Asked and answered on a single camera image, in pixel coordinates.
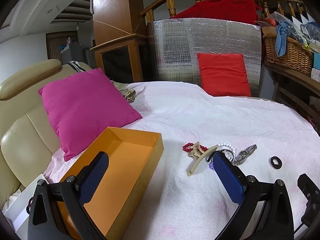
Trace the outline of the beige leather headboard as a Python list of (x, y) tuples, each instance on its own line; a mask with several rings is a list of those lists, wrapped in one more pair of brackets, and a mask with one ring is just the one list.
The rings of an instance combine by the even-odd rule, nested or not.
[(1, 83), (1, 206), (42, 174), (60, 148), (38, 91), (75, 72), (52, 59), (25, 67)]

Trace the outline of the magenta pillow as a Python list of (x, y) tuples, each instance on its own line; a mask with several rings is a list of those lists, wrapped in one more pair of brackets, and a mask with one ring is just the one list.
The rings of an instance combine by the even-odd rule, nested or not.
[(48, 83), (38, 93), (65, 161), (88, 148), (107, 127), (142, 118), (100, 68)]

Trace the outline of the orange cardboard tray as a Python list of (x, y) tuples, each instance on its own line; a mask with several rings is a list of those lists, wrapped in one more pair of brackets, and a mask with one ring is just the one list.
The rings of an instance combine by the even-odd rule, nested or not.
[(108, 155), (108, 169), (91, 201), (84, 205), (107, 239), (122, 238), (163, 150), (161, 133), (108, 127), (63, 176), (76, 176), (100, 151)]

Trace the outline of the small red pillow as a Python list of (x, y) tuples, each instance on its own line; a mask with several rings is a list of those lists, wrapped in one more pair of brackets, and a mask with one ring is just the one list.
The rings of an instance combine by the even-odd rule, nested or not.
[(251, 96), (242, 54), (198, 53), (202, 89), (211, 96)]

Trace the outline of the white bed blanket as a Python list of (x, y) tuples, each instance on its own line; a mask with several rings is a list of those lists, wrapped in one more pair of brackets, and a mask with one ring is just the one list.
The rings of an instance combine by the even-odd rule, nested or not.
[[(319, 135), (304, 118), (276, 102), (214, 97), (190, 83), (146, 82), (130, 88), (138, 93), (130, 105), (142, 118), (122, 128), (161, 133), (164, 150), (122, 238), (294, 239), (303, 210), (298, 178), (305, 173), (319, 181)], [(190, 177), (195, 160), (183, 150), (189, 142), (218, 145)], [(212, 158), (221, 151), (233, 164), (254, 144), (257, 149), (236, 166), (246, 182), (239, 205), (221, 183)], [(85, 150), (69, 160), (72, 165)], [(79, 203), (79, 173), (63, 178), (69, 169), (47, 186), (59, 217), (82, 239), (107, 239)]]

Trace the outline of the blue cloth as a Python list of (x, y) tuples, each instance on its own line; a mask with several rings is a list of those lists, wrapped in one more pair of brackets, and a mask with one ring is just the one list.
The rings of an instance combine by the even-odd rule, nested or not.
[(297, 32), (292, 23), (286, 21), (279, 21), (278, 25), (276, 26), (276, 33), (277, 38), (274, 47), (277, 57), (281, 57), (284, 56), (286, 52), (287, 38), (290, 37), (296, 40)]

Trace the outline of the white jewelry box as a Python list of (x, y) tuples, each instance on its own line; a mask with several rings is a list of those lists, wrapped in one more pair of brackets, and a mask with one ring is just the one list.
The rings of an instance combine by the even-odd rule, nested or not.
[(27, 206), (40, 179), (48, 182), (44, 175), (40, 174), (17, 196), (4, 213), (4, 217), (20, 239), (28, 239), (29, 214), (27, 213)]

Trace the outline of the wooden cabinet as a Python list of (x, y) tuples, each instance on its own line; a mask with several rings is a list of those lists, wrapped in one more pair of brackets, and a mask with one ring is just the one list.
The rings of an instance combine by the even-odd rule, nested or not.
[(116, 82), (150, 81), (143, 0), (91, 0), (97, 67)]

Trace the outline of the beige hair claw clip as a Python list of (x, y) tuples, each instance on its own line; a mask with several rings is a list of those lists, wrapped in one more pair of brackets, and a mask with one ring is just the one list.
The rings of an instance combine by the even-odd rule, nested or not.
[(218, 145), (214, 145), (213, 147), (206, 148), (202, 145), (200, 145), (199, 142), (192, 143), (189, 142), (186, 145), (183, 146), (183, 150), (187, 152), (187, 155), (191, 158), (194, 158), (194, 163), (187, 172), (187, 176), (192, 176), (198, 167), (199, 163), (205, 159), (206, 157), (210, 156), (214, 151), (216, 151), (218, 148)]

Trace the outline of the beige crumpled cloth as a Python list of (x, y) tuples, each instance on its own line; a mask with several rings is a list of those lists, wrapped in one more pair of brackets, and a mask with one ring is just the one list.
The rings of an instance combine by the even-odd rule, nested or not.
[(132, 88), (127, 88), (127, 83), (120, 83), (116, 81), (112, 81), (112, 83), (129, 103), (133, 103), (135, 101), (136, 91)]

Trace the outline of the large red cushion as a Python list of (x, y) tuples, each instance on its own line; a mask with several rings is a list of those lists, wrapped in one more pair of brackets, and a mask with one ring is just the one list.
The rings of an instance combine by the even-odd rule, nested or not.
[(261, 20), (257, 10), (261, 7), (254, 0), (205, 0), (170, 18), (212, 18), (256, 24)]

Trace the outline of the wooden shelf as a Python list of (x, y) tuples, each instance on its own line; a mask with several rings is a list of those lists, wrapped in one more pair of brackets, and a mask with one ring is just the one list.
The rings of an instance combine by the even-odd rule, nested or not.
[(295, 110), (319, 133), (319, 82), (267, 60), (264, 66), (274, 82), (271, 99)]

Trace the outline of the wicker basket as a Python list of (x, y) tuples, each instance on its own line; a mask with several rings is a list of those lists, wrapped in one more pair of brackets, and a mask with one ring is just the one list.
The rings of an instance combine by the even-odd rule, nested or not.
[(277, 56), (275, 48), (276, 38), (276, 34), (263, 35), (267, 61), (295, 70), (306, 76), (311, 76), (313, 53), (307, 50), (298, 41), (288, 37), (285, 54), (283, 56)]

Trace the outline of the silver foil insulation sheet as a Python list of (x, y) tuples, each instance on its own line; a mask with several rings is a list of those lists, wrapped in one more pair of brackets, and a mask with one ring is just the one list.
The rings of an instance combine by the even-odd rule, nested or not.
[(156, 80), (199, 85), (199, 53), (241, 54), (251, 93), (259, 95), (259, 26), (211, 18), (182, 18), (148, 23), (148, 32)]

